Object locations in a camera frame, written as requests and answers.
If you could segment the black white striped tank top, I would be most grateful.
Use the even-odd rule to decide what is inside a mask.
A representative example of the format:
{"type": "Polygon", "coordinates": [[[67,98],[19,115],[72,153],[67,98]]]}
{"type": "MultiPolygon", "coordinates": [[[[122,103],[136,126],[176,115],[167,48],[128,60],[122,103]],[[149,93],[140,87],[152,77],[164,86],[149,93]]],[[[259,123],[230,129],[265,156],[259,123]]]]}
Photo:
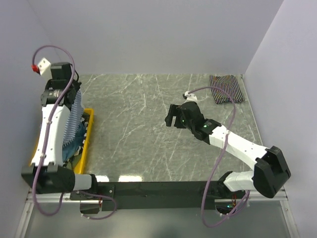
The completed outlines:
{"type": "Polygon", "coordinates": [[[238,80],[234,75],[210,76],[210,85],[212,96],[216,104],[231,102],[228,95],[234,103],[242,103],[245,97],[241,91],[238,80]]]}

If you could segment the blue white striped tank top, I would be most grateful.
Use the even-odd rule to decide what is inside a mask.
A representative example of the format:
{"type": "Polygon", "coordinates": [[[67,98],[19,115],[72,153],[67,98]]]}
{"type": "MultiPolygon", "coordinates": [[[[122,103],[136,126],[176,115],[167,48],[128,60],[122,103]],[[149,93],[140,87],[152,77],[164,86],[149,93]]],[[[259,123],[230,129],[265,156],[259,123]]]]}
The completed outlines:
{"type": "Polygon", "coordinates": [[[82,92],[79,89],[76,93],[74,103],[71,106],[70,114],[66,122],[64,135],[63,135],[63,147],[71,143],[76,135],[76,132],[81,123],[81,118],[84,113],[82,105],[82,92]]]}

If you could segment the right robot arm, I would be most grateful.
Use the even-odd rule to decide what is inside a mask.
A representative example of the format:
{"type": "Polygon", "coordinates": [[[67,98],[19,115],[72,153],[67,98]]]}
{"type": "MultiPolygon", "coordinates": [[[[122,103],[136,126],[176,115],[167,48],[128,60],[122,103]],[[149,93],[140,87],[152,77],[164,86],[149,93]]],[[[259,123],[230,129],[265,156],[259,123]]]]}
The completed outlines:
{"type": "Polygon", "coordinates": [[[188,129],[196,139],[224,149],[250,168],[247,172],[226,172],[217,182],[217,192],[221,197],[228,198],[236,191],[256,190],[266,198],[274,198],[291,177],[278,147],[257,145],[219,122],[206,119],[194,101],[171,104],[164,121],[166,126],[188,129]]]}

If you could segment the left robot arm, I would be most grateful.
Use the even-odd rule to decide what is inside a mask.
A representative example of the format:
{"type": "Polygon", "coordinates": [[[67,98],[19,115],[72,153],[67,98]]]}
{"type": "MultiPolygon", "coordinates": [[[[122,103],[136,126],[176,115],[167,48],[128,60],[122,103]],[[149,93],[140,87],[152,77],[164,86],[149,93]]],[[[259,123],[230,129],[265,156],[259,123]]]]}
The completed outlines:
{"type": "Polygon", "coordinates": [[[41,95],[42,124],[35,154],[22,178],[36,194],[68,193],[81,190],[87,199],[98,196],[94,175],[81,175],[66,164],[77,154],[84,155],[91,117],[82,105],[81,82],[70,81],[69,62],[51,63],[46,58],[33,70],[47,79],[41,95]]]}

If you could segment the teal tank top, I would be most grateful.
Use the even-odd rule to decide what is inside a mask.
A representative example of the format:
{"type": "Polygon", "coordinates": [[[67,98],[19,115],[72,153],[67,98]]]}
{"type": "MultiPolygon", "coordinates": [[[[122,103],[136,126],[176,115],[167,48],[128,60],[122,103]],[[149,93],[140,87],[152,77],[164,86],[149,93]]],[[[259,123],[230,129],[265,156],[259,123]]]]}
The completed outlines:
{"type": "Polygon", "coordinates": [[[62,148],[62,161],[64,163],[68,161],[75,152],[75,137],[71,142],[69,142],[62,148]]]}

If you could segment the wide striped black white top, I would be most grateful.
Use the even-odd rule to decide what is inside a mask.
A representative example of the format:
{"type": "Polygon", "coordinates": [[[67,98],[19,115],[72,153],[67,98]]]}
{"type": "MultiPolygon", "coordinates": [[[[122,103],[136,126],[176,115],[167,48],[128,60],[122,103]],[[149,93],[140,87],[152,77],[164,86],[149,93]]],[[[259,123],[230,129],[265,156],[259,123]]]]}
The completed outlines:
{"type": "Polygon", "coordinates": [[[78,156],[79,154],[82,153],[85,140],[87,137],[87,130],[88,130],[88,123],[89,123],[89,115],[84,114],[81,118],[81,122],[79,124],[79,128],[76,132],[76,137],[75,137],[75,152],[73,154],[73,157],[78,156]]]}

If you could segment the black base beam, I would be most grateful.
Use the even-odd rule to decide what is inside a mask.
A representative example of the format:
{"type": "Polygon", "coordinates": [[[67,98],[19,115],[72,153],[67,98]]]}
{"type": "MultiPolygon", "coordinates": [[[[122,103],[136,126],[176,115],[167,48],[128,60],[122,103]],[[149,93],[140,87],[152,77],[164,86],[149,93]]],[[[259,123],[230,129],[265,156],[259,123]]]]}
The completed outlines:
{"type": "MultiPolygon", "coordinates": [[[[200,208],[206,181],[160,181],[160,182],[98,182],[97,195],[113,198],[117,209],[162,209],[200,208]]],[[[214,210],[215,200],[241,199],[243,191],[231,192],[217,181],[211,181],[208,188],[205,209],[214,210]]],[[[112,211],[114,203],[109,199],[93,197],[76,191],[70,200],[99,200],[101,211],[112,211]]]]}

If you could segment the yellow plastic bin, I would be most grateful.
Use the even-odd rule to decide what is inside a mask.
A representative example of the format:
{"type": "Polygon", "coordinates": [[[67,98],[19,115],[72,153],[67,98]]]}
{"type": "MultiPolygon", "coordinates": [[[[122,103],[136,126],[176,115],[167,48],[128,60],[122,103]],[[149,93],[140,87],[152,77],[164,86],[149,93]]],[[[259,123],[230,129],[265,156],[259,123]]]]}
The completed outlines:
{"type": "MultiPolygon", "coordinates": [[[[70,109],[66,106],[58,106],[53,113],[53,117],[49,120],[49,116],[53,109],[53,105],[46,105],[42,107],[42,124],[40,130],[40,136],[37,143],[37,147],[35,149],[35,153],[33,158],[30,162],[30,165],[38,166],[40,164],[40,158],[43,154],[43,147],[46,148],[45,150],[45,157],[43,166],[47,166],[50,162],[63,166],[65,163],[69,162],[66,161],[65,163],[62,161],[62,148],[63,148],[63,135],[66,126],[67,119],[70,114],[70,109]],[[49,129],[49,136],[48,141],[45,143],[45,135],[47,132],[47,125],[48,121],[51,121],[50,129],[49,129]]],[[[89,139],[92,130],[92,124],[94,120],[94,110],[91,108],[84,109],[84,114],[88,114],[90,119],[88,123],[88,130],[87,130],[87,137],[85,140],[83,151],[79,157],[79,162],[77,162],[72,169],[77,174],[82,174],[84,171],[85,163],[86,163],[86,155],[88,151],[89,139]]]]}

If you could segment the aluminium rail frame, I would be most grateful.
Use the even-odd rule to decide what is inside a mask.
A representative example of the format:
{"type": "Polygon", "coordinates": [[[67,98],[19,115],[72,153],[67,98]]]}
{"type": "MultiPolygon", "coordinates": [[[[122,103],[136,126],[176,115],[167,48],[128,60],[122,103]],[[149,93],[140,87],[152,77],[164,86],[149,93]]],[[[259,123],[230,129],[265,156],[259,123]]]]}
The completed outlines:
{"type": "Polygon", "coordinates": [[[17,238],[297,238],[284,190],[274,198],[253,191],[246,206],[224,218],[216,210],[195,208],[102,211],[96,198],[63,198],[54,216],[42,215],[26,198],[17,238]]]}

